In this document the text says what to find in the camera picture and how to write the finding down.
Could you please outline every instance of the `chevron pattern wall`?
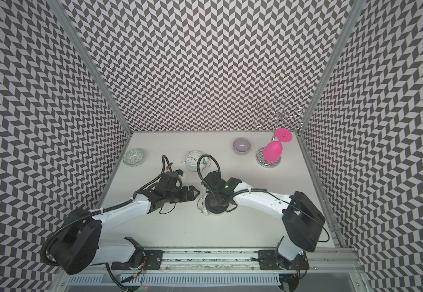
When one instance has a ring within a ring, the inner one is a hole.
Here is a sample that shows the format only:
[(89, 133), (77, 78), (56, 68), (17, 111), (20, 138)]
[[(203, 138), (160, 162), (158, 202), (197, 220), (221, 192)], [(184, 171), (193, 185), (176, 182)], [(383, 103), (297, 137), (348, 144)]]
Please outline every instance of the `chevron pattern wall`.
[(423, 291), (423, 0), (368, 1), (305, 139), (376, 291)]
[(272, 129), (307, 107), (352, 2), (62, 0), (133, 131)]
[(0, 1), (0, 291), (42, 291), (40, 244), (95, 206), (127, 134), (42, 0)]

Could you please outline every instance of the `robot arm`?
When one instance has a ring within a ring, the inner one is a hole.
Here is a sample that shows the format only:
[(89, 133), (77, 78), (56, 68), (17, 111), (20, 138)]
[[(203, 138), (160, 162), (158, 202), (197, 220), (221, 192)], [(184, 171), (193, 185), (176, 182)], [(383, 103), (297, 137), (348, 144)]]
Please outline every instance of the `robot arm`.
[(252, 207), (283, 221), (287, 234), (275, 251), (280, 266), (291, 266), (301, 250), (315, 250), (325, 217), (304, 193), (282, 195), (253, 188), (237, 178), (225, 181), (220, 178), (219, 171), (208, 173), (203, 184), (208, 193), (204, 199), (204, 213), (224, 213), (229, 204), (234, 204)]
[[(160, 180), (153, 180), (148, 188), (142, 188), (127, 201), (114, 207), (92, 211), (75, 209), (64, 224), (52, 233), (40, 251), (41, 260), (53, 266), (61, 266), (69, 275), (82, 271), (89, 265), (106, 262), (125, 263), (143, 247), (131, 238), (100, 240), (100, 236), (130, 219), (151, 213), (165, 203), (194, 201), (200, 192), (193, 186), (182, 186), (182, 171), (162, 172)], [(48, 252), (55, 261), (50, 260)]]
[[(151, 181), (146, 184), (148, 188), (141, 188), (132, 198), (114, 207), (90, 212), (75, 209), (69, 213), (63, 226), (46, 239), (40, 251), (41, 260), (48, 265), (61, 266), (73, 275), (89, 265), (125, 263), (141, 258), (135, 255), (142, 254), (143, 247), (132, 238), (100, 240), (100, 236), (130, 219), (155, 211), (165, 203), (194, 201), (200, 193), (193, 186), (182, 186), (181, 174), (181, 171), (162, 171), (157, 183), (154, 183), (156, 179)], [(226, 212), (231, 203), (282, 219), (288, 236), (278, 244), (275, 257), (283, 268), (288, 269), (301, 250), (315, 250), (325, 217), (305, 194), (270, 193), (236, 178), (226, 182), (221, 179), (219, 171), (210, 172), (205, 179), (199, 177), (207, 186), (204, 205), (208, 212)], [(46, 252), (55, 261), (48, 259)]]

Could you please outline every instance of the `alarm clock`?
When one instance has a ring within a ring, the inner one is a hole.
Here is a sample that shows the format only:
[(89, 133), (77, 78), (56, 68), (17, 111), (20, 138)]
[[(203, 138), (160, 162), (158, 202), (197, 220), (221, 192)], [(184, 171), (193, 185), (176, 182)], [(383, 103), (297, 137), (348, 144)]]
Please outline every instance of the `alarm clock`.
[[(185, 157), (185, 167), (190, 170), (191, 172), (197, 171), (197, 161), (202, 156), (202, 153), (198, 151), (191, 151)], [(205, 168), (209, 167), (212, 164), (211, 160), (208, 157), (202, 158), (200, 161), (200, 170), (204, 170)]]

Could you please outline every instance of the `bowl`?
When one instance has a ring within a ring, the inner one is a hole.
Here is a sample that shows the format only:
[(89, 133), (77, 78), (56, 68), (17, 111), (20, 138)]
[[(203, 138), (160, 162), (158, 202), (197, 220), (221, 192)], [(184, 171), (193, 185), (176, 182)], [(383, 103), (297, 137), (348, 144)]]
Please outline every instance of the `bowl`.
[(237, 138), (232, 143), (232, 149), (238, 155), (246, 155), (250, 151), (250, 142), (245, 138)]
[(122, 157), (122, 162), (128, 166), (139, 166), (142, 164), (143, 159), (145, 158), (145, 154), (143, 153), (142, 149), (130, 149), (124, 154)]

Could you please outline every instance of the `black cable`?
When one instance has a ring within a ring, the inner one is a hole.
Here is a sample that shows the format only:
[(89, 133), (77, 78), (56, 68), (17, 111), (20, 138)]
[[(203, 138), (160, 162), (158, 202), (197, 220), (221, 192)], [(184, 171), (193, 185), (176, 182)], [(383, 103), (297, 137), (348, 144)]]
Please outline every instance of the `black cable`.
[[(231, 199), (232, 199), (232, 198), (234, 198), (235, 196), (240, 195), (240, 194), (242, 194), (242, 193), (246, 193), (246, 192), (249, 192), (249, 190), (240, 190), (240, 191), (237, 191), (237, 192), (235, 192), (235, 193), (234, 193), (231, 197), (229, 197), (229, 198), (228, 198), (228, 200), (226, 200), (226, 202), (227, 202), (227, 203), (229, 203), (229, 202), (231, 201)], [(270, 193), (269, 191), (267, 191), (267, 190), (265, 190), (265, 189), (250, 189), (250, 192), (265, 192), (265, 193), (269, 194), (270, 196), (272, 196), (273, 198), (275, 198), (275, 199), (277, 199), (277, 200), (279, 200), (279, 201), (281, 201), (281, 202), (284, 202), (284, 203), (288, 204), (289, 206), (291, 206), (291, 207), (295, 208), (297, 211), (301, 212), (302, 214), (304, 214), (304, 215), (306, 215), (307, 217), (309, 217), (309, 218), (311, 218), (312, 220), (314, 220), (314, 221), (315, 221), (315, 223), (317, 223), (318, 225), (320, 225), (320, 227), (322, 227), (322, 228), (323, 228), (323, 230), (325, 231), (325, 233), (327, 233), (328, 239), (327, 239), (327, 240), (325, 240), (325, 241), (321, 241), (321, 240), (319, 240), (319, 242), (328, 242), (328, 241), (330, 240), (330, 234), (329, 234), (329, 233), (328, 233), (328, 231), (325, 229), (325, 227), (324, 227), (322, 224), (320, 224), (317, 220), (315, 220), (314, 218), (312, 218), (311, 216), (309, 216), (307, 213), (303, 212), (301, 209), (299, 209), (299, 208), (295, 207), (294, 205), (291, 205), (290, 203), (288, 203), (288, 202), (286, 202), (286, 201), (284, 201), (284, 200), (282, 200), (282, 199), (278, 198), (277, 196), (274, 196), (272, 193)]]
[(231, 210), (226, 210), (226, 212), (231, 213), (232, 211), (236, 210), (237, 206), (232, 208)]
[[(112, 207), (108, 207), (103, 209), (104, 213), (108, 213), (112, 210), (116, 210), (119, 209), (121, 207), (127, 206), (128, 204), (131, 204), (133, 202), (132, 199), (127, 200), (125, 202), (122, 202), (120, 204), (117, 204), (115, 206)], [(51, 233), (45, 240), (45, 242), (43, 243), (43, 245), (41, 246), (41, 250), (39, 251), (39, 256), (41, 258), (41, 261), (43, 263), (45, 263), (46, 265), (49, 266), (55, 266), (58, 267), (59, 264), (56, 261), (52, 261), (47, 257), (46, 251), (49, 247), (49, 244), (54, 240), (54, 238), (56, 238), (56, 236), (61, 233), (62, 231), (64, 231), (65, 229), (69, 228), (70, 226), (72, 226), (73, 224), (80, 222), (80, 221), (84, 221), (86, 219), (89, 219), (93, 216), (99, 215), (101, 213), (103, 213), (101, 210), (95, 211), (95, 212), (90, 212), (90, 213), (86, 213), (85, 215), (80, 216), (79, 218), (72, 220), (71, 222), (62, 225), (58, 230), (54, 231), (53, 233)]]
[[(299, 257), (299, 265), (298, 265), (298, 269), (299, 269), (299, 267), (301, 266), (301, 261), (302, 261), (302, 258), (304, 258), (303, 256), (300, 256)], [(304, 274), (302, 275), (302, 277), (301, 277), (301, 270), (299, 270), (298, 271), (298, 273), (297, 273), (297, 277), (299, 278), (299, 280), (301, 280), (302, 278), (304, 278), (305, 277), (305, 275), (307, 274), (307, 270), (305, 270), (305, 272), (304, 272)]]
[(229, 204), (229, 202), (231, 202), (232, 198), (234, 198), (235, 196), (240, 195), (242, 193), (247, 193), (247, 192), (266, 192), (266, 193), (268, 193), (268, 191), (266, 189), (250, 189), (250, 191), (248, 189), (240, 190), (240, 191), (237, 191), (234, 194), (232, 194), (232, 196), (228, 197), (228, 199), (226, 199), (226, 201), (224, 203), (224, 206), (226, 204)]
[[(292, 200), (297, 200), (297, 201), (299, 201), (299, 202), (301, 202), (301, 200), (298, 200), (297, 198), (291, 198)], [(329, 240), (330, 240), (330, 234), (328, 233), (328, 231), (325, 229), (325, 227), (322, 225), (322, 224), (320, 224), (317, 220), (315, 220), (314, 218), (312, 218), (312, 217), (310, 217), (309, 215), (307, 215), (306, 213), (304, 213), (303, 211), (301, 211), (301, 209), (299, 209), (299, 208), (297, 208), (297, 207), (295, 207), (294, 205), (291, 205), (291, 207), (293, 207), (293, 208), (295, 208), (297, 211), (299, 211), (299, 212), (301, 212), (302, 214), (304, 214), (304, 215), (306, 215), (307, 217), (309, 217), (309, 218), (311, 218), (312, 220), (314, 220), (315, 221), (315, 223), (317, 223), (321, 228), (323, 228), (323, 230), (325, 231), (325, 233), (327, 233), (327, 236), (328, 236), (328, 239), (327, 240), (324, 240), (324, 241), (321, 241), (321, 240), (319, 240), (319, 242), (328, 242)]]
[(150, 180), (148, 183), (146, 183), (143, 187), (141, 187), (140, 189), (136, 190), (136, 191), (133, 193), (133, 197), (134, 197), (134, 198), (135, 198), (135, 196), (138, 194), (138, 192), (140, 192), (140, 191), (144, 190), (146, 187), (148, 187), (149, 185), (151, 185), (151, 184), (153, 184), (154, 182), (156, 182), (156, 181), (157, 181), (157, 180), (161, 177), (161, 175), (164, 173), (164, 170), (165, 170), (165, 168), (166, 168), (165, 161), (166, 161), (166, 163), (169, 165), (169, 160), (168, 160), (168, 158), (166, 157), (166, 155), (163, 155), (163, 156), (161, 156), (161, 161), (163, 162), (163, 167), (162, 167), (162, 169), (161, 169), (160, 174), (159, 174), (156, 178), (154, 178), (154, 179)]
[(198, 177), (200, 178), (200, 180), (202, 181), (203, 185), (211, 192), (211, 194), (215, 197), (215, 200), (218, 201), (218, 196), (215, 195), (215, 192), (213, 191), (213, 189), (208, 185), (208, 183), (203, 179), (202, 177), (202, 173), (200, 173), (200, 161), (204, 158), (204, 157), (209, 157), (211, 160), (213, 160), (213, 162), (215, 162), (216, 167), (218, 168), (218, 178), (221, 178), (221, 170), (220, 170), (220, 165), (218, 164), (218, 161), (216, 161), (216, 159), (208, 154), (204, 154), (201, 157), (198, 158), (197, 160), (197, 174)]
[(109, 274), (109, 277), (111, 278), (111, 280), (116, 284), (117, 287), (121, 288), (122, 290), (124, 290), (126, 292), (134, 292), (135, 290), (138, 289), (136, 287), (135, 290), (130, 290), (129, 288), (127, 288), (124, 285), (122, 285), (121, 283), (119, 283), (119, 281), (116, 279), (116, 277), (112, 274), (111, 268), (109, 267), (108, 263), (106, 263), (106, 270), (108, 271), (108, 274)]
[(57, 261), (52, 261), (52, 260), (50, 260), (48, 257), (47, 257), (47, 249), (48, 249), (48, 247), (49, 247), (49, 244), (56, 238), (56, 236), (59, 234), (59, 233), (61, 233), (62, 231), (64, 231), (65, 229), (67, 229), (67, 228), (69, 228), (70, 226), (72, 226), (73, 224), (75, 224), (75, 223), (77, 223), (77, 222), (80, 222), (80, 221), (85, 221), (85, 220), (87, 220), (87, 219), (89, 219), (89, 218), (91, 218), (91, 217), (93, 217), (93, 216), (96, 216), (96, 215), (100, 215), (100, 214), (102, 214), (102, 213), (108, 213), (108, 212), (110, 212), (110, 211), (113, 211), (113, 210), (116, 210), (116, 209), (119, 209), (119, 208), (122, 208), (122, 207), (124, 207), (124, 206), (127, 206), (128, 204), (131, 204), (132, 202), (133, 202), (133, 198), (135, 198), (135, 196), (137, 195), (137, 193), (139, 192), (139, 191), (141, 191), (141, 190), (143, 190), (144, 188), (146, 188), (147, 186), (149, 186), (150, 184), (153, 184), (158, 178), (160, 178), (161, 177), (161, 175), (163, 174), (163, 172), (164, 172), (164, 169), (165, 169), (165, 161), (167, 162), (167, 163), (169, 163), (169, 160), (168, 160), (168, 158), (165, 156), (165, 155), (163, 155), (163, 156), (161, 156), (161, 159), (162, 159), (162, 162), (163, 162), (163, 167), (162, 167), (162, 170), (161, 170), (161, 173), (160, 173), (160, 175), (159, 176), (157, 176), (155, 179), (153, 179), (153, 180), (151, 180), (150, 182), (148, 182), (147, 184), (145, 184), (143, 187), (141, 187), (139, 190), (136, 190), (135, 191), (135, 193), (134, 193), (134, 195), (132, 196), (132, 198), (131, 199), (129, 199), (129, 200), (127, 200), (127, 201), (125, 201), (125, 202), (122, 202), (122, 203), (119, 203), (119, 204), (117, 204), (117, 205), (114, 205), (114, 206), (111, 206), (111, 207), (107, 207), (107, 208), (104, 208), (103, 209), (103, 211), (101, 211), (101, 210), (98, 210), (98, 211), (94, 211), (94, 212), (89, 212), (89, 213), (86, 213), (85, 215), (82, 215), (82, 216), (80, 216), (79, 218), (77, 218), (77, 219), (75, 219), (75, 220), (72, 220), (71, 222), (69, 222), (69, 223), (67, 223), (67, 224), (64, 224), (64, 225), (62, 225), (59, 229), (57, 229), (56, 231), (54, 231), (54, 232), (52, 232), (47, 238), (46, 238), (46, 240), (45, 240), (45, 242), (43, 243), (43, 245), (41, 246), (41, 249), (40, 249), (40, 251), (39, 251), (39, 257), (41, 258), (41, 261), (43, 262), (43, 263), (45, 263), (46, 265), (49, 265), (49, 266), (54, 266), (54, 267), (58, 267), (58, 266), (60, 266), (58, 263), (57, 263)]
[(302, 278), (304, 278), (306, 274), (307, 274), (307, 270), (304, 272), (304, 274), (302, 275), (302, 277), (299, 277), (299, 280), (301, 280)]
[(160, 214), (161, 214), (161, 215), (166, 215), (166, 214), (168, 214), (168, 213), (171, 213), (171, 212), (173, 212), (174, 208), (176, 208), (176, 203), (174, 203), (174, 207), (171, 209), (171, 211), (169, 211), (169, 212), (167, 212), (167, 213), (161, 213), (161, 210), (163, 209), (163, 207), (161, 207), (161, 209), (160, 209)]
[(181, 188), (182, 188), (182, 181), (181, 181), (180, 178), (177, 178), (177, 180), (179, 181), (179, 186), (175, 187), (174, 189), (166, 190), (166, 191), (170, 191), (170, 192), (178, 192), (178, 191), (180, 191)]
[(138, 277), (142, 272), (144, 272), (144, 268), (145, 268), (145, 262), (147, 261), (147, 257), (145, 257), (145, 259), (143, 260), (143, 264), (142, 264), (142, 269), (139, 272), (136, 272), (135, 274), (133, 274), (130, 277), (125, 278), (124, 280), (121, 281), (121, 284), (123, 283), (127, 283), (132, 281), (133, 279), (135, 279), (136, 277)]

